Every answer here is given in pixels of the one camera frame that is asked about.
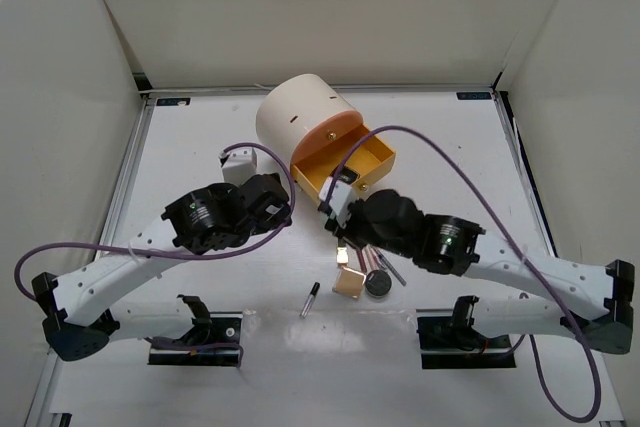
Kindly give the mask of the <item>black square compact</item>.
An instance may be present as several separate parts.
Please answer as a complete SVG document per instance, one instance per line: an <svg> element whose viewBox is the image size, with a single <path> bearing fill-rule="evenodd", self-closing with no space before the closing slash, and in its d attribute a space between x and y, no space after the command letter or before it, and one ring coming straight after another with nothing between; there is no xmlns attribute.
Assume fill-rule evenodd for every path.
<svg viewBox="0 0 640 427"><path fill-rule="evenodd" d="M336 177L339 182L352 185L360 179L360 174L348 166L344 166L340 171L334 169L332 176Z"/></svg>

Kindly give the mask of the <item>yellow drawer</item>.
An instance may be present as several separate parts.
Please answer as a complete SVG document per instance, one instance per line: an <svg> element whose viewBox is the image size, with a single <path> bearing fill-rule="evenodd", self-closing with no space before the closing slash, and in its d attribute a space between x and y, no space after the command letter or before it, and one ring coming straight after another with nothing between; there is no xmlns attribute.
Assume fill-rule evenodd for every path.
<svg viewBox="0 0 640 427"><path fill-rule="evenodd" d="M294 180L316 204L320 202L318 194L326 178L332 177L332 172L339 166L348 151L369 132L370 130L362 124L322 150L296 165L291 165ZM355 150L345 166L360 174L360 179L350 185L357 196L362 197L369 193L375 183L390 173L395 157L395 151L377 136L369 138ZM362 183L370 186L368 192L362 193L359 190Z"/></svg>

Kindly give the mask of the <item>orange plastic drawer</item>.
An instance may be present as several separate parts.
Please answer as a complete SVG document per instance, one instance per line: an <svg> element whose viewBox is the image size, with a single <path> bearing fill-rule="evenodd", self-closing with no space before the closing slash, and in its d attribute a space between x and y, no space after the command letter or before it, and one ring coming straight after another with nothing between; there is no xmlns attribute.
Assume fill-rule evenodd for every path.
<svg viewBox="0 0 640 427"><path fill-rule="evenodd" d="M344 111L329 117L302 137L292 153L290 164L296 165L333 142L327 138L329 132L335 132L337 140L362 124L363 117L358 111Z"/></svg>

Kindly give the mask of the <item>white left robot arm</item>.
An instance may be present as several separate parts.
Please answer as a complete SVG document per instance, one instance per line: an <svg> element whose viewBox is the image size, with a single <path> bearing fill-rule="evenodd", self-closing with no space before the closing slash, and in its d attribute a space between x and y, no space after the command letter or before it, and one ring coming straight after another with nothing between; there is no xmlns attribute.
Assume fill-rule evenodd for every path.
<svg viewBox="0 0 640 427"><path fill-rule="evenodd" d="M67 362L109 343L144 339L158 350L210 351L231 343L213 332L206 305L180 294L170 302L136 304L125 296L143 284L211 251L231 254L252 236L288 224L288 193L276 173L241 185L214 183L185 194L129 243L78 270L32 281L45 313L45 339Z"/></svg>

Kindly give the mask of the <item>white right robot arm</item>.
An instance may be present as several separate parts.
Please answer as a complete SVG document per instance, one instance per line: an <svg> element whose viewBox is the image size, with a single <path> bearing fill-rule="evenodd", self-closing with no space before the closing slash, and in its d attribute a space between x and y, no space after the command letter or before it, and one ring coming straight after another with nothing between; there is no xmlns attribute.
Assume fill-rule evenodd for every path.
<svg viewBox="0 0 640 427"><path fill-rule="evenodd" d="M526 254L479 224L425 214L392 189L359 198L338 184L324 187L319 210L326 230L352 247L375 247L438 275L491 281L526 293L524 299L460 297L449 334L470 347L482 337L549 335L583 340L602 353L624 355L633 339L633 264L587 265Z"/></svg>

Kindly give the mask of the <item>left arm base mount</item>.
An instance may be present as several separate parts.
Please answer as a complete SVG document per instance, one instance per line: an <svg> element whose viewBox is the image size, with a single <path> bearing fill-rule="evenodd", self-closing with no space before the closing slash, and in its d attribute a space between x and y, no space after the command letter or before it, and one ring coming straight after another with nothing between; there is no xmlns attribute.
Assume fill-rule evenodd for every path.
<svg viewBox="0 0 640 427"><path fill-rule="evenodd" d="M197 296L178 297L179 306L192 314L192 326L180 337L145 338L150 345L148 363L164 366L240 368L244 349L240 345L243 315L210 312Z"/></svg>

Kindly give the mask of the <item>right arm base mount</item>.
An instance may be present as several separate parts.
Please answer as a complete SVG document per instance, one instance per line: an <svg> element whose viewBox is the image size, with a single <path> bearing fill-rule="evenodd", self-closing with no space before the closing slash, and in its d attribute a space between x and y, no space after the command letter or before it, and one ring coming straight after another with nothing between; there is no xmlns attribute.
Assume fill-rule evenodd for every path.
<svg viewBox="0 0 640 427"><path fill-rule="evenodd" d="M472 329L477 296L459 297L451 310L418 310L417 336L423 370L514 369L508 335L486 337Z"/></svg>

